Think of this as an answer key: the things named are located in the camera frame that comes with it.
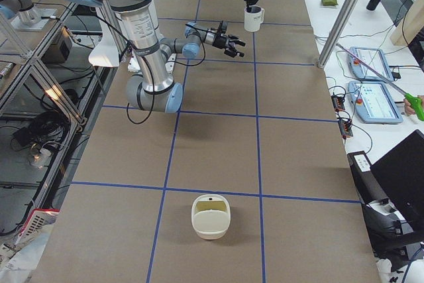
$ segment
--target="green object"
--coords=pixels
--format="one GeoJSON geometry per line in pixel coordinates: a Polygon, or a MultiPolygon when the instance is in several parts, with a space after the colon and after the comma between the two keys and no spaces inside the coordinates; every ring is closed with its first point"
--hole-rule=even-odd
{"type": "Polygon", "coordinates": [[[417,117],[420,121],[424,121],[424,111],[423,111],[423,100],[419,97],[412,96],[409,93],[405,94],[405,98],[410,102],[411,107],[416,112],[417,117]]]}
{"type": "Polygon", "coordinates": [[[337,0],[321,0],[324,6],[335,6],[338,5],[337,0]]]}

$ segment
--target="table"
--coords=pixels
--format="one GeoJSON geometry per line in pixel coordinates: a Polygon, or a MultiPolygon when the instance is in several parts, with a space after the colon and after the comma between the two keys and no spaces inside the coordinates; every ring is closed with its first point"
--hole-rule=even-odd
{"type": "Polygon", "coordinates": [[[177,65],[181,110],[142,126],[117,73],[31,282],[379,282],[304,0],[260,0],[254,34],[242,0],[155,3],[166,36],[225,19],[246,55],[177,65]],[[231,207],[217,241],[191,226],[205,193],[231,207]]]}
{"type": "MultiPolygon", "coordinates": [[[[321,0],[305,0],[311,24],[314,29],[314,34],[319,37],[327,37],[329,31],[333,27],[333,23],[341,9],[344,0],[338,0],[339,6],[337,8],[324,8],[321,6],[321,0]]],[[[390,41],[390,35],[393,33],[395,27],[392,20],[387,14],[382,4],[379,4],[375,11],[366,9],[369,0],[358,0],[352,15],[346,27],[343,30],[339,42],[345,47],[361,46],[369,48],[379,48],[386,52],[393,52],[401,49],[393,54],[387,54],[386,58],[389,65],[400,66],[417,66],[417,62],[413,58],[408,48],[402,46],[394,46],[390,41]],[[374,36],[346,36],[346,35],[370,35],[376,32],[374,36]]],[[[317,41],[318,49],[321,50],[323,42],[317,41]]],[[[339,58],[345,74],[352,76],[347,64],[346,53],[339,53],[339,58]]],[[[343,76],[343,71],[338,64],[336,54],[333,53],[325,66],[325,73],[327,76],[335,78],[336,84],[347,88],[347,83],[352,79],[343,76]]],[[[329,87],[334,86],[332,79],[328,80],[329,87]]],[[[402,69],[401,79],[396,81],[396,85],[400,86],[406,92],[413,95],[423,94],[424,92],[424,73],[418,68],[402,69]]],[[[394,101],[403,101],[402,95],[396,90],[389,87],[390,94],[394,101]]],[[[353,107],[350,103],[345,103],[346,110],[353,114],[353,107]]],[[[398,105],[399,110],[403,111],[403,104],[398,105]]],[[[346,153],[356,152],[359,150],[369,151],[368,157],[372,163],[381,158],[385,153],[402,141],[415,129],[424,131],[424,122],[417,119],[416,116],[403,116],[403,123],[398,125],[380,125],[380,124],[364,124],[355,115],[354,124],[368,132],[373,140],[373,146],[370,150],[370,139],[357,129],[353,127],[353,138],[346,141],[346,153]]]]}

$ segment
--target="aluminum pole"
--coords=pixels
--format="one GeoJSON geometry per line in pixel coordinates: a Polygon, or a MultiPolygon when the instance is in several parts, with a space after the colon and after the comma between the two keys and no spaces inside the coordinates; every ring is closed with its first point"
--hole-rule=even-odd
{"type": "Polygon", "coordinates": [[[358,0],[345,0],[340,10],[339,15],[336,18],[333,28],[330,31],[330,35],[324,45],[323,50],[318,59],[318,68],[324,68],[325,64],[330,58],[331,52],[333,51],[336,43],[339,41],[339,37],[345,28],[350,14],[352,13],[358,0]]]}

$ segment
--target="grid of blue tape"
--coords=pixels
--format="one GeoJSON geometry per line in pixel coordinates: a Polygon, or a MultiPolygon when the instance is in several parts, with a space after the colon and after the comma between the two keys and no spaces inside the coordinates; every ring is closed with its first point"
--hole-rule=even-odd
{"type": "MultiPolygon", "coordinates": [[[[198,19],[199,14],[199,5],[201,0],[198,0],[197,2],[197,9],[195,14],[195,22],[199,21],[206,21],[198,19]]],[[[185,19],[177,19],[177,18],[160,18],[160,19],[169,19],[169,20],[179,20],[179,21],[185,21],[185,19]]],[[[304,25],[296,25],[296,24],[287,24],[287,25],[293,25],[293,26],[304,26],[304,25]]],[[[232,195],[232,196],[248,196],[248,197],[255,197],[258,198],[259,201],[259,212],[260,212],[260,246],[261,246],[261,260],[262,260],[262,283],[266,283],[266,253],[265,253],[265,229],[264,229],[264,210],[263,210],[263,198],[274,198],[274,199],[292,199],[292,200],[302,200],[302,201],[325,201],[325,202],[333,202],[333,203],[353,203],[358,204],[359,201],[356,200],[348,200],[348,199],[329,199],[329,198],[307,198],[307,197],[298,197],[298,196],[279,196],[279,195],[270,195],[270,194],[263,194],[262,193],[262,167],[261,167],[261,158],[260,158],[260,121],[261,118],[268,118],[268,119],[285,119],[285,120],[294,120],[294,121],[317,121],[317,122],[328,122],[328,123],[336,123],[335,120],[330,119],[308,119],[308,118],[293,118],[293,117],[278,117],[278,116],[266,116],[266,115],[259,115],[258,110],[258,86],[257,86],[257,79],[256,79],[256,66],[258,64],[283,64],[283,65],[292,65],[292,66],[313,66],[313,64],[302,64],[302,63],[273,63],[273,62],[257,62],[256,61],[256,45],[255,45],[255,37],[254,33],[252,34],[252,43],[253,43],[253,61],[252,62],[237,62],[237,61],[231,61],[231,60],[209,60],[207,61],[213,61],[213,62],[234,62],[234,63],[249,63],[253,64],[254,66],[254,89],[255,89],[255,114],[234,114],[234,113],[209,113],[209,112],[200,112],[200,111],[182,111],[179,110],[176,117],[176,123],[174,128],[174,135],[172,137],[172,143],[171,143],[171,149],[170,149],[170,155],[168,159],[168,165],[166,169],[166,176],[164,180],[164,186],[163,187],[154,187],[154,186],[141,186],[141,185],[126,185],[126,184],[107,184],[107,183],[96,183],[96,182],[72,182],[72,184],[75,185],[86,185],[86,186],[106,186],[106,187],[120,187],[120,188],[140,188],[140,189],[146,189],[146,190],[156,190],[162,192],[162,197],[160,200],[160,208],[158,212],[158,218],[156,221],[156,227],[154,232],[154,241],[152,244],[152,250],[150,253],[150,261],[148,266],[148,274],[146,277],[146,283],[150,283],[150,278],[153,271],[154,266],[154,257],[156,252],[156,245],[158,242],[158,236],[159,236],[159,230],[160,230],[160,223],[162,219],[162,212],[166,200],[166,193],[167,192],[190,192],[190,193],[199,193],[199,194],[207,194],[207,193],[214,193],[214,194],[221,194],[221,195],[232,195]],[[168,187],[168,177],[170,173],[170,166],[172,164],[172,157],[174,155],[174,146],[176,142],[176,136],[178,133],[178,124],[180,122],[180,115],[182,113],[189,113],[189,114],[199,114],[199,115],[216,115],[216,116],[238,116],[238,117],[254,117],[256,118],[256,147],[257,147],[257,160],[258,160],[258,189],[259,192],[257,194],[250,194],[250,193],[242,193],[242,192],[220,192],[216,190],[197,190],[197,189],[186,189],[186,188],[169,188],[168,187]]],[[[183,81],[183,87],[186,86],[187,76],[188,76],[188,67],[185,68],[185,76],[183,81]]],[[[125,106],[119,106],[119,105],[104,105],[104,108],[119,108],[119,109],[125,109],[125,106]]]]}

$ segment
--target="label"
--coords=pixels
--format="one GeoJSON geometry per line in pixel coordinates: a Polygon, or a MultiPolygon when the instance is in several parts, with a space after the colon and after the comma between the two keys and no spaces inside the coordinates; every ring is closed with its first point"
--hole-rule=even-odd
{"type": "Polygon", "coordinates": [[[370,171],[370,164],[368,163],[365,155],[355,155],[354,158],[355,158],[356,163],[358,164],[361,172],[369,172],[370,171]]]}
{"type": "Polygon", "coordinates": [[[128,34],[133,41],[140,41],[154,34],[154,27],[150,15],[131,21],[124,21],[128,34]]]}

